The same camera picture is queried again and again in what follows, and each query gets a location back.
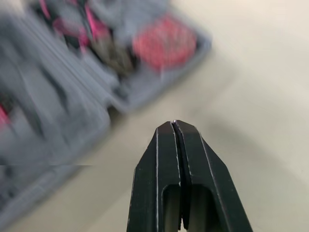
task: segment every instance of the table surface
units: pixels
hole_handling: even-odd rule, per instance
[[[8,232],[126,231],[133,171],[155,128],[195,125],[228,166],[255,232],[309,228],[305,0],[174,0],[213,36],[199,67],[117,119],[88,165]]]

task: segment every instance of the gray tool case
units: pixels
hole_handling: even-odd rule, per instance
[[[16,102],[0,129],[0,230],[75,172],[110,124],[106,107],[20,25],[0,19],[0,92]]]
[[[181,67],[155,72],[142,62],[135,73],[119,81],[115,71],[90,51],[82,56],[71,52],[32,7],[21,18],[2,18],[0,39],[4,43],[0,43],[7,46],[1,48],[0,73],[2,77],[17,75],[17,71],[22,74],[22,81],[8,85],[17,96],[25,96],[22,101],[26,107],[18,107],[11,124],[0,130],[0,164],[4,158],[13,172],[3,181],[0,176],[0,230],[79,169],[72,165],[73,160],[108,132],[109,107],[127,113],[144,106],[199,64],[211,48],[209,36],[169,7],[167,1],[121,0],[113,6],[115,13],[109,15],[105,12],[112,10],[102,1],[92,0],[91,7],[99,18],[115,27],[119,44],[129,46],[145,26],[170,12],[196,32],[197,50]],[[112,18],[116,12],[120,20]],[[67,95],[67,104],[61,101],[61,90]],[[37,121],[27,116],[33,111],[40,119],[42,134],[35,130]]]
[[[117,43],[125,47],[130,47],[134,36],[165,13],[171,13],[197,34],[197,50],[185,65],[156,72],[146,63],[141,62],[136,72],[120,82],[115,71],[103,65],[91,51],[83,55],[76,55],[69,51],[63,41],[55,36],[55,33],[37,15],[33,6],[25,12],[23,26],[44,41],[46,46],[70,69],[79,66],[88,72],[92,79],[88,79],[82,73],[76,75],[76,78],[101,104],[106,105],[106,95],[108,95],[109,104],[121,113],[142,107],[156,98],[187,71],[199,64],[211,48],[210,37],[184,15],[169,7],[167,1],[115,0],[107,9],[104,5],[105,1],[91,0],[90,7],[98,18],[114,27]],[[113,12],[113,14],[105,15],[107,12]]]

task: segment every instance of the white table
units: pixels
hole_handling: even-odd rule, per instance
[[[76,175],[10,232],[126,231],[133,170],[155,128],[197,126],[228,166],[255,232],[309,228],[309,3],[175,0],[213,35],[188,78],[118,121]]]

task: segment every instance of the plastic case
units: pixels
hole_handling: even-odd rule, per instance
[[[77,56],[73,52],[68,52],[68,49],[64,49],[66,45],[47,28],[43,20],[35,13],[33,7],[26,11],[24,27],[30,28],[70,68],[74,69],[74,67],[80,66],[85,72],[92,75],[93,79],[91,80],[86,79],[83,75],[76,76],[96,96],[98,102],[102,102],[102,99],[105,99],[105,96],[108,95],[110,104],[121,113],[144,106],[156,98],[188,70],[199,64],[211,48],[209,36],[190,23],[179,12],[172,10],[167,1],[118,0],[111,3],[110,8],[107,9],[104,5],[100,7],[101,1],[105,0],[92,0],[90,7],[93,8],[99,18],[105,20],[104,22],[108,26],[113,27],[115,39],[122,46],[130,47],[134,36],[145,26],[153,23],[166,13],[170,13],[188,25],[198,36],[196,53],[185,65],[156,72],[146,63],[141,62],[135,73],[120,82],[116,73],[100,63],[90,51],[85,55]],[[113,11],[118,13],[104,15]],[[122,18],[117,20],[118,15],[122,15]]]
[[[5,49],[11,49],[7,53],[3,47],[0,50],[0,80],[6,81],[15,96],[20,94],[17,87],[24,86],[22,96],[34,105],[31,110],[39,116],[43,136],[34,132],[23,107],[16,107],[11,123],[0,130],[0,157],[13,171],[0,183],[0,230],[77,171],[73,161],[102,138],[110,125],[106,107],[94,100],[44,43],[20,26],[16,18],[0,19],[0,39],[6,40]],[[19,69],[21,80],[7,82],[14,75],[8,60]],[[39,67],[64,89],[67,110]]]

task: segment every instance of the red tape measure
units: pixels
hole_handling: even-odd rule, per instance
[[[194,53],[197,36],[169,15],[133,40],[133,51],[156,70],[185,63]]]

